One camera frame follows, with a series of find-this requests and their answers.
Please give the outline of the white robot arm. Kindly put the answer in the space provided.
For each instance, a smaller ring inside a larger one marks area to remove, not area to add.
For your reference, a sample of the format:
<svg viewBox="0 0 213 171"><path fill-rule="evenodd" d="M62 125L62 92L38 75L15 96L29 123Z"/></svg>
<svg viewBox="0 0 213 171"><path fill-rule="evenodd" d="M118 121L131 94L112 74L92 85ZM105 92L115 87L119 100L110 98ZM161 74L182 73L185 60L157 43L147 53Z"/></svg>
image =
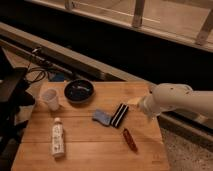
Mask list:
<svg viewBox="0 0 213 171"><path fill-rule="evenodd" d="M187 110L213 119L213 91L195 91L186 84L162 83L150 94L127 101L141 110L149 119L163 112Z"/></svg>

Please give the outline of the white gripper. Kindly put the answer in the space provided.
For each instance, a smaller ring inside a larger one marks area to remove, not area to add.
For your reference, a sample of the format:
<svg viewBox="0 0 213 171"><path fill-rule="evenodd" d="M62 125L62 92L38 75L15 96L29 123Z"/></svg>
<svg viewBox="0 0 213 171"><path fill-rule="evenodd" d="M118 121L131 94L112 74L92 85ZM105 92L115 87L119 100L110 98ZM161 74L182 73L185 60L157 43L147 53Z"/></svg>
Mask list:
<svg viewBox="0 0 213 171"><path fill-rule="evenodd" d="M128 105L138 105L139 109L144 114L151 114L152 113L152 104L153 98L151 95L144 96L140 99L140 97L132 98L128 100Z"/></svg>

